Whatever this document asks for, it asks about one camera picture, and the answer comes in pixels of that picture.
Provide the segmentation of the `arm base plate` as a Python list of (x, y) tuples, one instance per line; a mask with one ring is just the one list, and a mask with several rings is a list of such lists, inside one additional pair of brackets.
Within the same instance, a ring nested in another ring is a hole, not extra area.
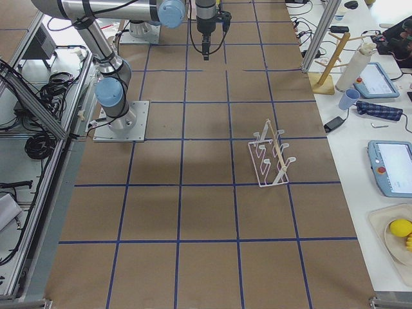
[(160, 23), (144, 21), (128, 21), (120, 37), (120, 44), (158, 44), (160, 38)]
[(149, 101), (130, 101), (128, 113), (110, 125), (103, 121), (94, 130), (94, 142), (143, 142), (149, 114)]

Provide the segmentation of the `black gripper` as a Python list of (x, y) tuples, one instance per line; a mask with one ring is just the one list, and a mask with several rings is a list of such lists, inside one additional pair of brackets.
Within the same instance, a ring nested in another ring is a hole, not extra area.
[(215, 18), (202, 19), (200, 17), (196, 18), (196, 27), (197, 30), (202, 34), (201, 42), (201, 54), (205, 61), (209, 60), (211, 40), (210, 36), (212, 32), (215, 31)]

